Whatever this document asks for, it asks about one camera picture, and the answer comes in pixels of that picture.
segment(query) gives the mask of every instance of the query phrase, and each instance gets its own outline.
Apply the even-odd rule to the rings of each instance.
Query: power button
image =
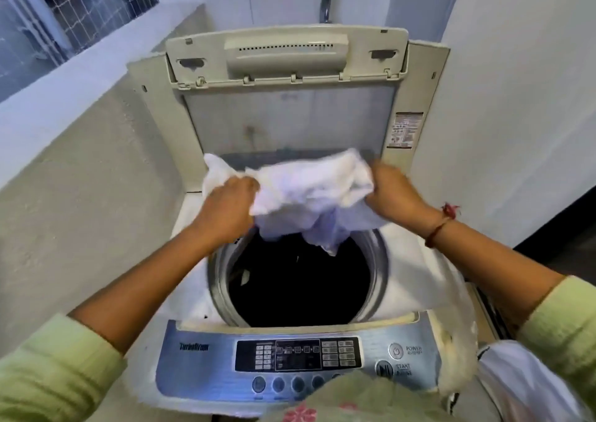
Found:
[[[399,343],[392,343],[389,346],[389,356],[398,361],[404,356],[404,349]]]

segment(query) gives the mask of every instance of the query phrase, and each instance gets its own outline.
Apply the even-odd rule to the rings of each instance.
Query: washing machine lid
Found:
[[[200,191],[207,152],[243,169],[355,147],[407,171],[448,53],[400,28],[276,26],[176,37],[129,71]]]

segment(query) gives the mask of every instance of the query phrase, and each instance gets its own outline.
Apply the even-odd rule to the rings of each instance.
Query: warning label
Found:
[[[387,148],[411,149],[424,113],[395,113]]]

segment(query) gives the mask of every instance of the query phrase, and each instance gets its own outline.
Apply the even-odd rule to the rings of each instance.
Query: hand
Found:
[[[234,242],[253,226],[249,209],[258,190],[259,183],[252,177],[230,177],[207,196],[191,226],[208,230],[214,247]]]
[[[375,161],[371,165],[374,192],[366,202],[378,215],[426,238],[443,218],[430,207],[409,179],[396,167]]]

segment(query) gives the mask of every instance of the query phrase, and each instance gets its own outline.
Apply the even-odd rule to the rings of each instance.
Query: light green sleeve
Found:
[[[596,414],[596,287],[566,278],[530,316],[518,340]]]
[[[125,368],[102,337],[56,315],[0,359],[0,421],[82,421]]]

